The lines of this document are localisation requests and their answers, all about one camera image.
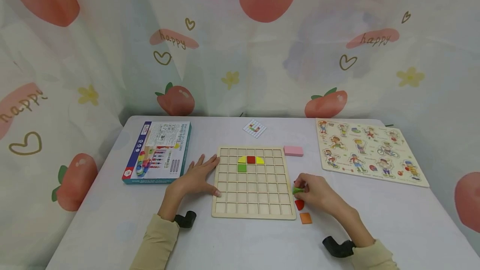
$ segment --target pattern card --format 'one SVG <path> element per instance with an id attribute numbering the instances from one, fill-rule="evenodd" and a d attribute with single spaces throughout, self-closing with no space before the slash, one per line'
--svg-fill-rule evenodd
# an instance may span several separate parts
<path id="1" fill-rule="evenodd" d="M 319 118 L 315 123 L 323 169 L 429 187 L 397 128 Z"/>
<path id="2" fill-rule="evenodd" d="M 245 127 L 243 128 L 244 131 L 253 135 L 253 137 L 258 138 L 267 127 L 265 125 L 260 124 L 260 122 L 252 119 Z"/>
<path id="3" fill-rule="evenodd" d="M 219 147 L 212 216 L 295 220 L 294 198 L 281 147 Z"/>

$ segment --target pink eraser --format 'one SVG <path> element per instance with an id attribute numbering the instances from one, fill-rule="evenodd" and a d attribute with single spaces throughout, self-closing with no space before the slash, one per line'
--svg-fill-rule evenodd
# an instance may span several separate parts
<path id="1" fill-rule="evenodd" d="M 298 146 L 284 146 L 283 151 L 285 155 L 291 156 L 303 156 L 303 149 L 302 147 Z"/>

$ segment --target child's right hand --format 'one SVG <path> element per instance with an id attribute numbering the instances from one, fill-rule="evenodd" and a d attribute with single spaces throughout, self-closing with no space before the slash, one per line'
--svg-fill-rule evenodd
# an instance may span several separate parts
<path id="1" fill-rule="evenodd" d="M 295 187 L 304 189 L 303 192 L 294 194 L 295 198 L 337 219 L 353 210 L 322 176 L 300 173 L 295 181 Z"/>

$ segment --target orange block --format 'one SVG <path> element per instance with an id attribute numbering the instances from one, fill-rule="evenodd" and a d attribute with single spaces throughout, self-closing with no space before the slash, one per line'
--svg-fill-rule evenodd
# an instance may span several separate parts
<path id="1" fill-rule="evenodd" d="M 310 217 L 310 213 L 300 213 L 300 220 L 303 225 L 309 225 L 312 223 L 312 217 Z"/>

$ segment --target toy box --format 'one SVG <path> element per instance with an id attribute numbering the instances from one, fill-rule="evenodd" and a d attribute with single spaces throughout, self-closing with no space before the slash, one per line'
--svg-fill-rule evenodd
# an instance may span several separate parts
<path id="1" fill-rule="evenodd" d="M 183 175 L 190 122 L 146 121 L 122 180 L 126 184 L 170 184 Z"/>

